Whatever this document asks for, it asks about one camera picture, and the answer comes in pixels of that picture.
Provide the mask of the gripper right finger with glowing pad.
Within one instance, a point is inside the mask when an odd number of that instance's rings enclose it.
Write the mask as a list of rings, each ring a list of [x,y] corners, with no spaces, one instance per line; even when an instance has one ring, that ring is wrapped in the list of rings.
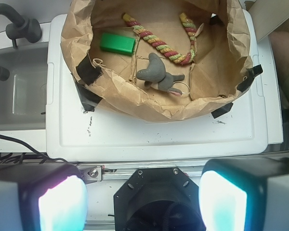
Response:
[[[199,206],[209,231],[289,231],[289,157],[209,160]]]

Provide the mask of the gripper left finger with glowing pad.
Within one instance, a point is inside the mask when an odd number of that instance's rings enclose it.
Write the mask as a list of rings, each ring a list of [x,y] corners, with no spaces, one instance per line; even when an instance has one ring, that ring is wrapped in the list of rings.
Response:
[[[0,231],[81,231],[88,193],[72,164],[0,164]]]

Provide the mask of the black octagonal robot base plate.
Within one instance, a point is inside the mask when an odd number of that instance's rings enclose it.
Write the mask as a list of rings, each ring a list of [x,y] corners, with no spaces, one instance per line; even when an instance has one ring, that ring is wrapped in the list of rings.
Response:
[[[199,187],[177,167],[137,169],[114,194],[117,231],[205,231]]]

